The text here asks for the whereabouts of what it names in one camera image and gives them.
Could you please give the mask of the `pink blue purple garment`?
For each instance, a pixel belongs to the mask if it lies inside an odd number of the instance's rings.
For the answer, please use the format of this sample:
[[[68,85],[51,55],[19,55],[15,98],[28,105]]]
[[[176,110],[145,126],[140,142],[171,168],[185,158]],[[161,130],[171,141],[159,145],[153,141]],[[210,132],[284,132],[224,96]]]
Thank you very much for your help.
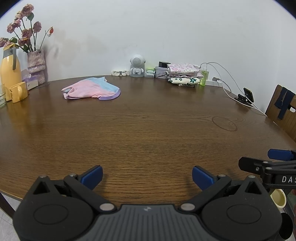
[[[100,101],[113,100],[120,96],[121,90],[110,84],[105,77],[90,77],[64,87],[63,96],[67,100],[96,98]]]

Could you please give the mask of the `cream cup below table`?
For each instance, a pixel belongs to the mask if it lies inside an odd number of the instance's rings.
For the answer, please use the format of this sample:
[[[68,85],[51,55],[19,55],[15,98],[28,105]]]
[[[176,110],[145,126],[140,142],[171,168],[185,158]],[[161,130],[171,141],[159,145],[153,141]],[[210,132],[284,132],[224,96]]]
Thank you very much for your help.
[[[287,204],[287,197],[282,189],[275,189],[270,197],[278,208],[284,208]]]

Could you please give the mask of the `wooden chair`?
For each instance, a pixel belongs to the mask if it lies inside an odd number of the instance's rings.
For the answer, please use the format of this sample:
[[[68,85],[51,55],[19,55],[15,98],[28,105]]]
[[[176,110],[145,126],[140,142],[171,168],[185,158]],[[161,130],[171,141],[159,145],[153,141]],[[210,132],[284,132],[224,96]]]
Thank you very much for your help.
[[[277,85],[265,114],[295,141],[295,93]]]

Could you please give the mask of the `dark blue cloth on chair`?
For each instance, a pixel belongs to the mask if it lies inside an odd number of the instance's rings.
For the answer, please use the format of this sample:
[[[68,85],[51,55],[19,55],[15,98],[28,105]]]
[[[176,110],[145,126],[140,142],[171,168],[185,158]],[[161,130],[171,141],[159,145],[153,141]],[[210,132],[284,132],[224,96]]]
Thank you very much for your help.
[[[292,107],[290,103],[293,100],[294,96],[295,94],[285,87],[281,89],[280,95],[274,104],[278,109],[280,109],[278,119],[282,120],[285,116],[286,111]]]

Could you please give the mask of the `black phone holder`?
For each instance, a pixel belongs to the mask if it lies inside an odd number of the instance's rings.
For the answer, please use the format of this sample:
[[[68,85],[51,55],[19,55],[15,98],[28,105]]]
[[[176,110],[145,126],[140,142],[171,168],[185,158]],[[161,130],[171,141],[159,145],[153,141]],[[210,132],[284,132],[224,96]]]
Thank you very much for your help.
[[[243,95],[238,94],[237,97],[235,97],[234,99],[247,106],[252,106],[252,104],[254,103],[252,91],[245,87],[243,88]]]

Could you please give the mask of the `white power strip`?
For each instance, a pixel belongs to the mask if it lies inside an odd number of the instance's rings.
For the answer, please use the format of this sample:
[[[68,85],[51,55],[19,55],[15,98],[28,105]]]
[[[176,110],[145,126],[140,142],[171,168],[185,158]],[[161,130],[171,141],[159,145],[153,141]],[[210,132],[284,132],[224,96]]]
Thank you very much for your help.
[[[207,80],[206,86],[223,87],[223,84],[221,81]]]

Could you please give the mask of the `green spray bottle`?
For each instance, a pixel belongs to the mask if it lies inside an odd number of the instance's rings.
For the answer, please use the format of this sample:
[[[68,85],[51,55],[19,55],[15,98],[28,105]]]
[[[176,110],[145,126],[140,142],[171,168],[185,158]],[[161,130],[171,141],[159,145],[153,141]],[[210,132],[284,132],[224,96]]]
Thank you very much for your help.
[[[205,86],[206,85],[206,81],[208,80],[208,76],[209,76],[209,72],[207,70],[207,65],[205,65],[204,67],[202,67],[201,74],[203,75],[203,77],[200,79],[200,83],[199,84],[201,86]]]

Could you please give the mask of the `cream green-flower folded cloth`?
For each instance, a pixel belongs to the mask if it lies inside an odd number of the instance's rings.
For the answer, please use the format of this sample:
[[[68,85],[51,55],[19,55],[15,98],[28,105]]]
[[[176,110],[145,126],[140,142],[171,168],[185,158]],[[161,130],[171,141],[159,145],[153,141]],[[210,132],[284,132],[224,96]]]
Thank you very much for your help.
[[[173,77],[168,79],[168,82],[173,85],[178,85],[180,87],[195,87],[196,85],[199,85],[200,80],[196,77],[193,78],[181,78],[181,77]]]

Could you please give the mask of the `pink floral folded cloth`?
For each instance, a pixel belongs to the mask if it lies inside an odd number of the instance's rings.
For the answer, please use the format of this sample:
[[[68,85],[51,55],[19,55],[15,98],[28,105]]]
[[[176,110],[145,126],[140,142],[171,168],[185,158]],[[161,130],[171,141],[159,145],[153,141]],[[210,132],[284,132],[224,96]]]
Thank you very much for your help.
[[[202,78],[200,66],[193,64],[168,64],[166,76],[184,76],[185,78],[197,77]]]

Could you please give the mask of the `clear glass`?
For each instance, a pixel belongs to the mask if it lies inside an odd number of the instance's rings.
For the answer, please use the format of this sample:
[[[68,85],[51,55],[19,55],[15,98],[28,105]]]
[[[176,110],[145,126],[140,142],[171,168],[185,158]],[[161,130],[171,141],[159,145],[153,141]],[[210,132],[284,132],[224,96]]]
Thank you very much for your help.
[[[3,108],[6,105],[6,92],[4,87],[0,86],[0,108]]]

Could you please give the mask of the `purple tissue box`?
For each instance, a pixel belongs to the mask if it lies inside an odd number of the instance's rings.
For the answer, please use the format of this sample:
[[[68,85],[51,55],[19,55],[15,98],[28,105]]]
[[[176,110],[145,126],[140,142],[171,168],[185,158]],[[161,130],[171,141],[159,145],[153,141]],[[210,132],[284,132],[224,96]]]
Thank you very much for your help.
[[[27,69],[21,71],[22,81],[26,83],[27,90],[38,87],[38,79],[36,76],[32,76]]]

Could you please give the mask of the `small green white boxes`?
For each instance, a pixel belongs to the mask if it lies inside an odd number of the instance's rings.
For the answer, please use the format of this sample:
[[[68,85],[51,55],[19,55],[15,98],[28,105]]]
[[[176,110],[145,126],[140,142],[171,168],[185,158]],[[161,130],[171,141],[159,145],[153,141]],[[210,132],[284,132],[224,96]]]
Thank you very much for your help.
[[[144,76],[145,76],[146,78],[154,78],[155,73],[156,73],[156,71],[155,71],[154,68],[147,68],[147,69],[145,70]]]

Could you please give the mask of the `yellow thermos jug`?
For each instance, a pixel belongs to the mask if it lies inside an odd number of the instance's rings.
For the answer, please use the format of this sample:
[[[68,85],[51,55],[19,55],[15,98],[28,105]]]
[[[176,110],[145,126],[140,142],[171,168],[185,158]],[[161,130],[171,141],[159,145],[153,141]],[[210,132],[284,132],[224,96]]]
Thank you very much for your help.
[[[6,101],[11,100],[10,88],[22,82],[21,67],[16,50],[17,47],[14,43],[4,47],[1,61],[1,85]]]

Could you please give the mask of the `white robot figurine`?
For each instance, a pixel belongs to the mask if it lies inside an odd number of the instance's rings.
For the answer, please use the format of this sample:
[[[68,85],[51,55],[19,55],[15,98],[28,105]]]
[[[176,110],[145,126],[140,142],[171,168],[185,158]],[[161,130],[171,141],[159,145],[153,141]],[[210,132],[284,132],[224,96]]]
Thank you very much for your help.
[[[129,75],[131,77],[144,77],[145,59],[140,54],[136,54],[130,59]]]

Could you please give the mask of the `pink artificial flowers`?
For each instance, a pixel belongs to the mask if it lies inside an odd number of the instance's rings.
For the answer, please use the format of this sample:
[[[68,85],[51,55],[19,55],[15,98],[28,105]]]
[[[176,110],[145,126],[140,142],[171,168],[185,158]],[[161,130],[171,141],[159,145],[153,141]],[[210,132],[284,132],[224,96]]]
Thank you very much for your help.
[[[54,28],[45,30],[40,46],[37,46],[37,38],[41,35],[42,24],[34,20],[34,6],[26,4],[14,17],[14,20],[8,24],[6,31],[13,36],[10,38],[1,37],[1,48],[16,47],[22,49],[25,53],[41,50],[46,37],[51,37]]]

